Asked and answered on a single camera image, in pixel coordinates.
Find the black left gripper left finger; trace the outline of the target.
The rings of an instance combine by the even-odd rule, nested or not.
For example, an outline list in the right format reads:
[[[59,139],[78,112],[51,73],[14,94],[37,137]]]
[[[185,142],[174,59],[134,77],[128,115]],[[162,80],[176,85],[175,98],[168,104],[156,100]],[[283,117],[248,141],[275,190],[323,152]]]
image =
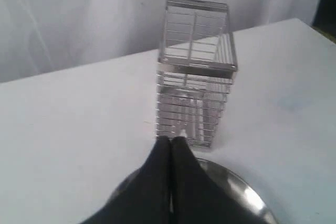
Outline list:
[[[160,136],[138,174],[84,223],[169,223],[171,143]]]

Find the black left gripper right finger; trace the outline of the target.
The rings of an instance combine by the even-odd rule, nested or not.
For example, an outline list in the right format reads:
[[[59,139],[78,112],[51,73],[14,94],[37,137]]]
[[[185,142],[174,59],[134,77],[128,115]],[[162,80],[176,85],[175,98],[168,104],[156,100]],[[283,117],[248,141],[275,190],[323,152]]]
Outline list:
[[[171,190],[176,223],[264,223],[211,180],[181,136],[171,140]]]

